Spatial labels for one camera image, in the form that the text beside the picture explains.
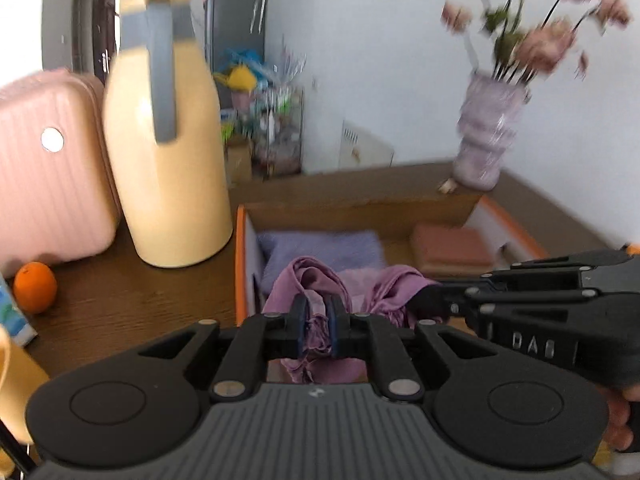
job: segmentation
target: gray handle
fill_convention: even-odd
[[[174,17],[171,3],[149,2],[146,7],[149,51],[149,82],[151,107],[154,116],[156,142],[175,140],[175,76],[174,76]]]
[[[142,12],[120,20],[120,51],[144,46],[149,52],[149,81],[156,142],[177,137],[174,41],[194,40],[191,7],[153,0]]]

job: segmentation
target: round pad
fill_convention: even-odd
[[[509,469],[590,460],[607,405],[583,378],[533,359],[472,359],[453,371],[433,413],[466,454]]]
[[[200,416],[193,387],[170,360],[107,360],[41,387],[27,424],[48,458],[89,468],[147,462],[175,448]]]
[[[530,381],[501,384],[489,394],[489,407],[496,415],[526,426],[553,420],[563,405],[562,397],[553,388]]]
[[[146,395],[137,386],[107,382],[80,390],[71,399],[71,411],[89,424],[123,424],[145,407]]]

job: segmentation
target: orange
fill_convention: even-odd
[[[40,262],[22,266],[14,278],[14,298],[28,314],[40,314],[56,299],[58,282],[51,269]]]

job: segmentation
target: black cable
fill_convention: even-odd
[[[9,455],[10,459],[14,461],[15,465],[25,475],[28,475],[31,471],[36,469],[35,462],[27,454],[24,448],[18,444],[18,441],[14,438],[11,432],[4,425],[4,422],[0,420],[0,447],[4,449],[4,452]]]

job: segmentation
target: lavender vase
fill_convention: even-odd
[[[500,178],[502,156],[513,142],[527,90],[474,73],[466,90],[458,132],[462,136],[453,177],[464,186],[489,191]]]

